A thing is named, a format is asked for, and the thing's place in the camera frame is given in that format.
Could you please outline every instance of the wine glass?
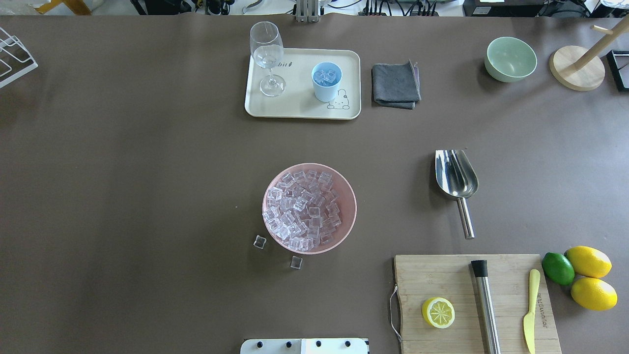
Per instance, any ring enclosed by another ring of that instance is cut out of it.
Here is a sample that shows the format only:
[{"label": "wine glass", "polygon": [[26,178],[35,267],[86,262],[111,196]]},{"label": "wine glass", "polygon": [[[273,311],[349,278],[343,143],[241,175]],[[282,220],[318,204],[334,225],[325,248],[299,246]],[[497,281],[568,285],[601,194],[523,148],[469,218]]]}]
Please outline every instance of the wine glass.
[{"label": "wine glass", "polygon": [[269,70],[269,75],[260,82],[260,91],[269,97],[276,97],[284,92],[286,81],[278,75],[273,75],[272,68],[277,66],[284,56],[282,37],[274,23],[258,22],[249,32],[249,46],[253,61],[263,69]]}]

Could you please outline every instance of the lemon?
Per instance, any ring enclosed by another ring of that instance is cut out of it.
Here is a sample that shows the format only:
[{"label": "lemon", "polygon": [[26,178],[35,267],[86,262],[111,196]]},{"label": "lemon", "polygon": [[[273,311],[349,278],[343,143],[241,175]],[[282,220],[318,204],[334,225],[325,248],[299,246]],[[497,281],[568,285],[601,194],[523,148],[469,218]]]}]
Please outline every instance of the lemon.
[{"label": "lemon", "polygon": [[603,278],[610,272],[611,261],[607,254],[596,248],[576,246],[565,252],[574,271],[585,277]]},{"label": "lemon", "polygon": [[618,302],[614,287],[596,278],[578,279],[572,284],[570,294],[577,304],[590,310],[609,310]]},{"label": "lemon", "polygon": [[570,285],[574,280],[574,269],[570,261],[559,253],[548,252],[542,260],[544,274],[559,285]]},{"label": "lemon", "polygon": [[421,306],[421,314],[430,326],[448,328],[454,322],[454,306],[443,297],[431,297]]}]

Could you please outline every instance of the table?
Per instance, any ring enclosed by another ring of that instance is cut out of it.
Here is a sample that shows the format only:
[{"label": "table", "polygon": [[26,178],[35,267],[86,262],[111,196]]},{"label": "table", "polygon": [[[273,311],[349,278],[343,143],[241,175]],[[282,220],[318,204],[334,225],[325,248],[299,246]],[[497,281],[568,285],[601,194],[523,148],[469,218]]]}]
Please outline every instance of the table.
[{"label": "table", "polygon": [[[557,48],[600,38],[589,25],[617,20],[263,18],[287,47],[360,55],[355,120],[245,113],[248,31],[262,18],[0,18],[40,65],[0,91],[4,353],[238,353],[245,338],[336,336],[397,353],[394,255],[543,256],[579,244],[609,255],[604,279],[620,299],[588,311],[550,284],[562,349],[626,350],[629,100],[609,72],[578,93],[547,68]],[[538,55],[521,82],[483,68],[503,35]],[[611,49],[627,47],[625,36]],[[408,59],[423,101],[375,104],[372,65]],[[433,177],[434,150],[451,148],[465,149],[480,181],[473,241]],[[343,244],[296,271],[273,241],[252,243],[266,233],[268,182],[301,162],[341,172],[358,217]]]}]

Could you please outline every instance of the butter knife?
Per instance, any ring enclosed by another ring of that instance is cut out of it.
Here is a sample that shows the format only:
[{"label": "butter knife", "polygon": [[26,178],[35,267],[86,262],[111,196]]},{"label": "butter knife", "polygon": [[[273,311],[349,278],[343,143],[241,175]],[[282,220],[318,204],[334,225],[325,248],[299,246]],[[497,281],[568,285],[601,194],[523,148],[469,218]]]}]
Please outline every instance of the butter knife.
[{"label": "butter knife", "polygon": [[540,271],[531,269],[528,275],[528,313],[524,315],[524,339],[531,354],[535,354],[535,303],[540,290]]}]

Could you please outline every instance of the white plate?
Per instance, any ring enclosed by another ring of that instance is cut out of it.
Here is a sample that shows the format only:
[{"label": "white plate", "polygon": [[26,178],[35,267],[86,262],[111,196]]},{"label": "white plate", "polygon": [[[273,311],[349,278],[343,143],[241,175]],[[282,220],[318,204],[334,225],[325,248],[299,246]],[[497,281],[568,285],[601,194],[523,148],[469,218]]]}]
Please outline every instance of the white plate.
[{"label": "white plate", "polygon": [[[316,99],[310,77],[320,62],[333,62],[343,71],[338,96],[330,102]],[[284,58],[273,74],[286,80],[278,97],[260,92],[260,81],[269,71],[249,57],[245,109],[254,117],[354,119],[360,113],[360,57],[351,50],[285,48]]]}]

